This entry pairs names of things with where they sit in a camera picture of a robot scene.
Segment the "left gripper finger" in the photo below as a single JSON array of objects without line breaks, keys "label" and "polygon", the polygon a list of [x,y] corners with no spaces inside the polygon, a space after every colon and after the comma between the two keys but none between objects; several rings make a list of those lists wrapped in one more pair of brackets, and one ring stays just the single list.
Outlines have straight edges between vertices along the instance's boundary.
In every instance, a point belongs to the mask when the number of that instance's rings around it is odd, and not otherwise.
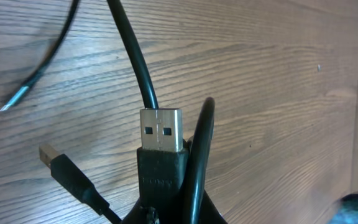
[{"label": "left gripper finger", "polygon": [[358,224],[358,194],[349,194],[338,202],[338,210],[328,224]]}]

